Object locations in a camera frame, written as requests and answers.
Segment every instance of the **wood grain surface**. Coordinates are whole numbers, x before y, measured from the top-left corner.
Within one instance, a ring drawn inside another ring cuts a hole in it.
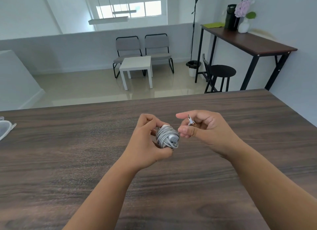
[[[253,56],[261,56],[265,54],[282,55],[283,53],[297,51],[294,47],[256,36],[251,33],[241,34],[237,31],[227,30],[224,27],[206,28],[205,26],[202,26],[202,28]]]
[[[233,130],[317,196],[317,128],[266,90],[1,112],[0,229],[61,229],[124,151],[141,113],[220,112]],[[229,162],[195,139],[140,171],[116,229],[268,229]]]

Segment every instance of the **chair seat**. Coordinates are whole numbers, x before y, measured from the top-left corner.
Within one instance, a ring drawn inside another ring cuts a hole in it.
[[[151,54],[147,54],[146,56],[151,56],[151,60],[163,60],[163,59],[169,59],[172,57],[172,55],[168,52],[151,53]]]
[[[117,59],[115,59],[114,63],[122,63],[124,58],[130,58],[130,57],[140,57],[141,55],[126,55],[126,56],[119,56]]]
[[[236,70],[230,66],[225,65],[212,65],[210,67],[211,74],[216,77],[232,77],[236,74]]]

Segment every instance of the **purple flower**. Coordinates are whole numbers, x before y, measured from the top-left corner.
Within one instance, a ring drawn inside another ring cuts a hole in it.
[[[238,3],[235,10],[236,17],[237,18],[245,17],[245,15],[247,14],[250,8],[250,5],[251,5],[250,0],[242,0],[240,3]]]

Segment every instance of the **black bar stool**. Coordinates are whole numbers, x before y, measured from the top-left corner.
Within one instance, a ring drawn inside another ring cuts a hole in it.
[[[225,66],[225,65],[212,65],[211,66],[205,60],[205,54],[203,54],[203,61],[204,61],[207,75],[209,78],[204,93],[213,93],[214,92],[217,77],[222,77],[221,88],[220,88],[220,91],[218,91],[218,92],[222,92],[222,88],[224,86],[224,78],[227,78],[226,91],[228,91],[230,77],[232,77],[236,74],[236,70],[230,66]],[[211,91],[207,91],[209,85],[211,85]]]

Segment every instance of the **table leg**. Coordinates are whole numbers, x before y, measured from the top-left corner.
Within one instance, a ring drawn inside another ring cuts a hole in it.
[[[150,89],[153,89],[153,85],[152,85],[152,62],[151,62],[150,70],[147,70],[147,71],[148,71],[148,75],[149,75]]]
[[[128,90],[128,88],[126,87],[126,82],[125,82],[125,78],[124,78],[124,72],[123,71],[120,71],[120,72],[121,72],[121,78],[122,78],[124,89]]]
[[[211,50],[211,55],[210,55],[210,60],[209,60],[210,65],[212,65],[212,58],[214,57],[216,40],[217,40],[217,36],[214,37],[214,42],[212,43],[212,50]]]
[[[266,83],[265,89],[270,90],[270,88],[273,85],[276,77],[278,76],[279,72],[281,71],[282,67],[284,66],[289,54],[290,54],[290,52],[288,52],[286,55],[282,55],[282,57],[280,58],[279,62],[276,64],[276,67],[275,67],[270,79]]]
[[[203,36],[204,36],[204,29],[201,28],[200,42],[199,42],[199,48],[198,48],[198,59],[197,59],[197,69],[196,69],[195,83],[197,83],[197,76],[198,76],[198,69],[199,69],[199,60],[200,60],[200,52],[201,52],[201,45],[202,45],[202,43],[203,43]]]
[[[253,57],[253,59],[251,61],[251,64],[249,66],[249,69],[247,71],[247,74],[244,77],[244,80],[243,80],[243,83],[242,83],[242,86],[241,86],[240,90],[245,90],[247,88],[248,83],[249,83],[249,81],[251,79],[251,76],[253,74],[253,71],[254,71],[254,69],[256,67],[256,64],[259,61],[259,58],[260,58],[260,55],[257,55],[257,56]]]

